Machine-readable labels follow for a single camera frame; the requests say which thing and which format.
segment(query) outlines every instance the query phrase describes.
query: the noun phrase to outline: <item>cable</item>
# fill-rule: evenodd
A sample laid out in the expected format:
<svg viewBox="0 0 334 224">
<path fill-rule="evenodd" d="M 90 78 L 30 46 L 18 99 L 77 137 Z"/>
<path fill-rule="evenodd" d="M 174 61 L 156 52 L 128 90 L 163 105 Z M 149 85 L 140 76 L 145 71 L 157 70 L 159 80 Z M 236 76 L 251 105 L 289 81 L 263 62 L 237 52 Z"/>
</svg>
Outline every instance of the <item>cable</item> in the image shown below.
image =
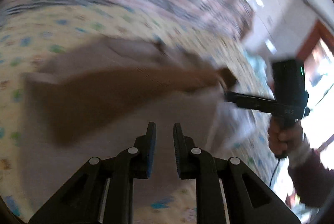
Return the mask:
<svg viewBox="0 0 334 224">
<path fill-rule="evenodd" d="M 278 159 L 277 165 L 276 165 L 275 169 L 273 170 L 273 175 L 272 175 L 272 178 L 270 179 L 270 183 L 269 183 L 269 188 L 270 188 L 270 189 L 271 189 L 271 184 L 272 184 L 272 182 L 273 182 L 273 176 L 274 176 L 275 173 L 276 173 L 276 170 L 277 170 L 278 165 L 280 164 L 280 161 L 281 161 L 281 159 Z"/>
</svg>

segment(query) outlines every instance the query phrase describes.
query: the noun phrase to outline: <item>maroon sleeve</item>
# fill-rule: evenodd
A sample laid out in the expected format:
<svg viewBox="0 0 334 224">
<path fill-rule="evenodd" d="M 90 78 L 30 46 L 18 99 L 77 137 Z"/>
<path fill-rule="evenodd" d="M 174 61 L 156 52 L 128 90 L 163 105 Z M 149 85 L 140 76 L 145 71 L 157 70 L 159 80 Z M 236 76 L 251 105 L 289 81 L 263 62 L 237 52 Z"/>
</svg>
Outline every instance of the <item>maroon sleeve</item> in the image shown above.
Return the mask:
<svg viewBox="0 0 334 224">
<path fill-rule="evenodd" d="M 288 168 L 300 202 L 310 207 L 321 207 L 334 186 L 334 170 L 324 168 L 320 156 L 312 150 L 306 162 Z"/>
</svg>

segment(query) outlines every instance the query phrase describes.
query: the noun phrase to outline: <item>black handle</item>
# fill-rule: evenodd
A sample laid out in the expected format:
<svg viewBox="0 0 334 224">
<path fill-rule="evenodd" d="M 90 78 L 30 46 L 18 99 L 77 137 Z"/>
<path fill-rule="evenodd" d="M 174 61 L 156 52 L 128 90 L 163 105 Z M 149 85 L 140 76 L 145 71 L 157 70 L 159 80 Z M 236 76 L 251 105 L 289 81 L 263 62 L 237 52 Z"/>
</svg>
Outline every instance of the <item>black handle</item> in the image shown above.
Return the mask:
<svg viewBox="0 0 334 224">
<path fill-rule="evenodd" d="M 293 118 L 276 118 L 276 121 L 278 121 L 278 124 L 279 124 L 281 130 L 285 130 L 285 129 L 291 128 L 297 122 L 297 120 L 293 119 Z M 277 159 L 287 158 L 288 157 L 288 152 L 284 151 L 284 152 L 282 152 L 281 155 L 276 155 L 275 154 L 275 157 Z"/>
</svg>

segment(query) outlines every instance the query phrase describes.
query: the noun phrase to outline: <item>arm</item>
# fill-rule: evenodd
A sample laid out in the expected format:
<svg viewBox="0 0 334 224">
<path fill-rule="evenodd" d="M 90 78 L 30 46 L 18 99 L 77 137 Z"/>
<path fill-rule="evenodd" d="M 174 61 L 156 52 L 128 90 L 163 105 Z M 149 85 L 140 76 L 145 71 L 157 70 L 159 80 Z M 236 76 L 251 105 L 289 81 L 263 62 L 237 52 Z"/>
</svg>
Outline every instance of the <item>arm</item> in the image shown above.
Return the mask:
<svg viewBox="0 0 334 224">
<path fill-rule="evenodd" d="M 321 207 L 334 186 L 334 170 L 328 170 L 320 162 L 320 156 L 310 148 L 304 137 L 300 122 L 281 131 L 272 118 L 269 134 L 269 148 L 277 155 L 288 151 L 288 172 L 302 203 Z"/>
<path fill-rule="evenodd" d="M 310 207 L 321 207 L 334 186 L 334 170 L 324 168 L 307 138 L 288 156 L 288 172 L 300 201 Z"/>
</svg>

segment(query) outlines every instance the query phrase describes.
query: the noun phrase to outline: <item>human hand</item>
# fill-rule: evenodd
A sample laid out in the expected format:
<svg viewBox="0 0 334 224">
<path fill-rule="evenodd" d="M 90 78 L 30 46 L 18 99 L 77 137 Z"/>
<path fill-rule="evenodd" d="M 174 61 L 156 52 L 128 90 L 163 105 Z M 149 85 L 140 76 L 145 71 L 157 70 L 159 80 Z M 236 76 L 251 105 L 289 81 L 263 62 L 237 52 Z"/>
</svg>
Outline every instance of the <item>human hand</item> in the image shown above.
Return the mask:
<svg viewBox="0 0 334 224">
<path fill-rule="evenodd" d="M 293 127 L 281 130 L 277 119 L 271 117 L 268 129 L 270 150 L 275 155 L 296 150 L 303 142 L 303 132 L 300 120 Z"/>
</svg>

